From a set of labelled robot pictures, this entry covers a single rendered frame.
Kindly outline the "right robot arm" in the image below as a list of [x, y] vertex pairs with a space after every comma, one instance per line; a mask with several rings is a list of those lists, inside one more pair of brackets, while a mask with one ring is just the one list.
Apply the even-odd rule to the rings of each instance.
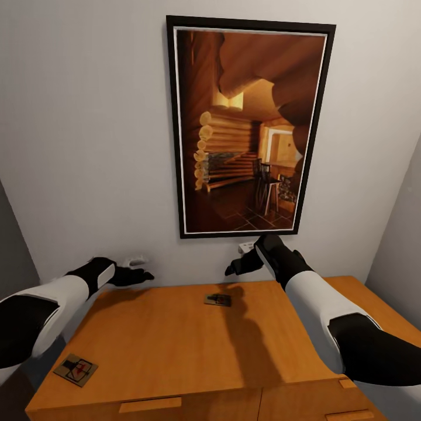
[[272, 232], [239, 244], [226, 276], [265, 265], [286, 292], [323, 363], [347, 375], [389, 421], [421, 421], [421, 348], [383, 331]]

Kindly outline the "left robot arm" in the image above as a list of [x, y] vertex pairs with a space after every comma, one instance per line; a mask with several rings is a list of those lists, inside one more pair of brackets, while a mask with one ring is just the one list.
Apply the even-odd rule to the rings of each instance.
[[146, 263], [146, 256], [135, 256], [119, 267], [106, 257], [95, 257], [59, 279], [0, 302], [0, 387], [29, 357], [45, 351], [105, 284], [120, 288], [153, 280], [144, 269], [133, 270], [133, 266]]

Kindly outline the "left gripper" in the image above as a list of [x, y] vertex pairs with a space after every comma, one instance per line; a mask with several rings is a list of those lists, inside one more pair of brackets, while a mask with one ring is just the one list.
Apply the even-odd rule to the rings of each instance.
[[144, 269], [136, 269], [131, 270], [129, 268], [123, 267], [125, 271], [125, 277], [123, 280], [116, 284], [116, 287], [122, 287], [122, 286], [128, 286], [128, 285], [134, 285], [134, 284], [141, 284], [145, 280], [153, 280], [154, 276], [150, 274], [149, 272], [144, 273]]

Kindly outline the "mousetrap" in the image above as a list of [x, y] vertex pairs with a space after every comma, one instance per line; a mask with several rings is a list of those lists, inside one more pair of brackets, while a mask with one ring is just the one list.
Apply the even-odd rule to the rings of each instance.
[[231, 307], [232, 297], [228, 295], [206, 294], [204, 303], [206, 305]]
[[98, 367], [98, 365], [70, 353], [53, 372], [83, 388]]

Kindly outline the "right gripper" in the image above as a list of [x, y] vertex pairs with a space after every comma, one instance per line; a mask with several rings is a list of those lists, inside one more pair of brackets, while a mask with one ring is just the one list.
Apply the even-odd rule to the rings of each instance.
[[264, 265], [255, 265], [253, 262], [250, 261], [249, 253], [251, 250], [245, 254], [244, 257], [237, 258], [234, 260], [230, 266], [227, 267], [226, 276], [231, 274], [243, 275], [247, 272], [253, 272], [262, 268]]

